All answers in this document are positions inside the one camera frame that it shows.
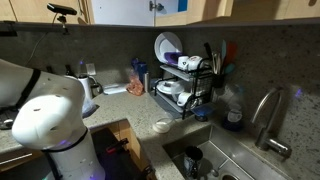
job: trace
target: backsplash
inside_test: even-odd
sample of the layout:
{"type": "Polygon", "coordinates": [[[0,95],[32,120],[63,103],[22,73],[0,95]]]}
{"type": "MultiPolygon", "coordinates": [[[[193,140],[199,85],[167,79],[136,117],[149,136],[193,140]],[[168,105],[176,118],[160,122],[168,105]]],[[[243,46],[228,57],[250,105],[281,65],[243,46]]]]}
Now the backsplash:
{"type": "MultiPolygon", "coordinates": [[[[247,26],[207,28],[74,27],[70,36],[48,33],[29,67],[45,70],[51,65],[64,74],[65,64],[78,73],[78,63],[95,63],[101,84],[128,82],[130,59],[148,64],[152,77],[160,75],[154,41],[163,31],[174,32],[183,49],[205,57],[203,44],[220,50],[223,39],[238,44],[236,69],[226,77],[229,84],[245,88],[245,128],[254,136],[264,120],[253,125],[250,118],[260,99],[275,86],[283,86],[285,103],[279,123],[279,139],[288,143],[290,159],[320,177],[320,25],[247,26]]],[[[21,31],[18,37],[0,37],[0,58],[24,65],[44,32],[21,31]]]]}
{"type": "Polygon", "coordinates": [[[151,77],[158,77],[160,63],[153,51],[153,43],[158,33],[151,28],[130,27],[89,27],[69,26],[70,35],[62,35],[62,27],[50,29],[50,26],[33,28],[30,31],[18,31],[18,37],[0,37],[0,58],[26,65],[33,48],[40,41],[28,67],[46,71],[52,66],[54,73],[65,74],[65,64],[80,73],[80,61],[94,63],[96,80],[102,85],[129,82],[131,59],[139,58],[147,62],[151,77]]]}

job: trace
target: stainless steel sink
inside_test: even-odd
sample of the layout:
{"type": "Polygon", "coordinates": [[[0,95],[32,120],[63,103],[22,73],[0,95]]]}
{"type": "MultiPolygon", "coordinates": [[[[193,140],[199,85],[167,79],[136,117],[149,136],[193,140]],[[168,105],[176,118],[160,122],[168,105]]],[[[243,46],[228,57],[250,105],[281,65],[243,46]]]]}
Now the stainless steel sink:
{"type": "Polygon", "coordinates": [[[203,152],[198,179],[290,179],[272,169],[231,135],[215,126],[202,128],[163,146],[182,175],[184,150],[190,145],[199,147],[203,152]]]}

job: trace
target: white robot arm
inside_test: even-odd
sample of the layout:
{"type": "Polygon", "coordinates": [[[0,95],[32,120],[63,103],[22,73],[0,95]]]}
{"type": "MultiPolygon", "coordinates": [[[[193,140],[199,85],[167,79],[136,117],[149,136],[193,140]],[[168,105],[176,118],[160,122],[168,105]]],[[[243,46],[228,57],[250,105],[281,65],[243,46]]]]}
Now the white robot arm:
{"type": "Polygon", "coordinates": [[[57,167],[55,179],[105,178],[82,121],[84,89],[77,79],[1,59],[0,76],[0,108],[20,108],[13,137],[25,147],[47,152],[57,167]]]}

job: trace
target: dish soap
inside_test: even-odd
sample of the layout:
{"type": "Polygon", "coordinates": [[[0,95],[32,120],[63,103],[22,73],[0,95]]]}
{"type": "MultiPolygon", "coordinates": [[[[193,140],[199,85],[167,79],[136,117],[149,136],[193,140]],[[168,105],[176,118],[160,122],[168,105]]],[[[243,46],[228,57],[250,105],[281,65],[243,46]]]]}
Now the dish soap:
{"type": "Polygon", "coordinates": [[[222,127],[235,132],[242,130],[242,112],[244,111],[244,107],[244,89],[239,85],[234,85],[233,95],[227,103],[227,112],[222,121],[222,127]]]}

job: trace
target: faucet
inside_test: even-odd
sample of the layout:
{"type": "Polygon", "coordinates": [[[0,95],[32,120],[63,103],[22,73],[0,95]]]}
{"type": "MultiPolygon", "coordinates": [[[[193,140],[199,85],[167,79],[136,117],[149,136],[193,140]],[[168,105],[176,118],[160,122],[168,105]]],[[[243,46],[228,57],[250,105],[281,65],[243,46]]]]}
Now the faucet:
{"type": "Polygon", "coordinates": [[[256,140],[256,147],[258,147],[261,150],[267,151],[269,148],[283,156],[284,158],[289,158],[292,152],[291,147],[278,140],[277,135],[272,132],[272,127],[275,122],[275,117],[279,111],[279,107],[282,101],[282,95],[281,91],[283,90],[282,87],[274,87],[272,88],[265,96],[264,98],[260,101],[252,119],[251,122],[255,123],[259,113],[261,112],[261,109],[265,105],[265,103],[273,96],[273,95],[278,95],[276,105],[274,106],[274,109],[271,113],[270,119],[266,125],[266,127],[261,128],[260,134],[258,136],[258,139],[256,140]]]}

